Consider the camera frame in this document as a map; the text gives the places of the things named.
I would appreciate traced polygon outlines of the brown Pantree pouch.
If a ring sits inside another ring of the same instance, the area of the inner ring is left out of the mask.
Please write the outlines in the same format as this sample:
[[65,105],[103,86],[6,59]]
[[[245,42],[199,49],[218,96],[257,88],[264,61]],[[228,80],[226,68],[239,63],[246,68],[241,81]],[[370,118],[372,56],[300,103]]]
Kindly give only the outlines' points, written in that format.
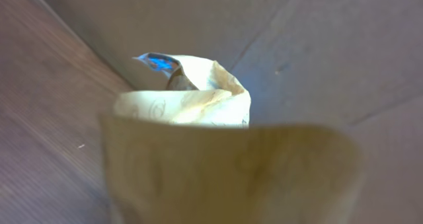
[[100,117],[112,223],[347,223],[363,182],[348,136],[250,127],[250,94],[218,62],[147,53],[162,91],[121,94]]

